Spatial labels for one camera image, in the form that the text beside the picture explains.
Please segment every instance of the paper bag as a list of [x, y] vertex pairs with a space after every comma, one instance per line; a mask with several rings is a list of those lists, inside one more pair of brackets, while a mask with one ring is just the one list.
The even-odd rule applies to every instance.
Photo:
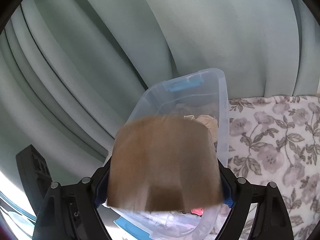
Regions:
[[133, 211], [185, 211], [222, 202], [209, 130], [177, 116], [124, 125], [113, 148], [108, 206]]

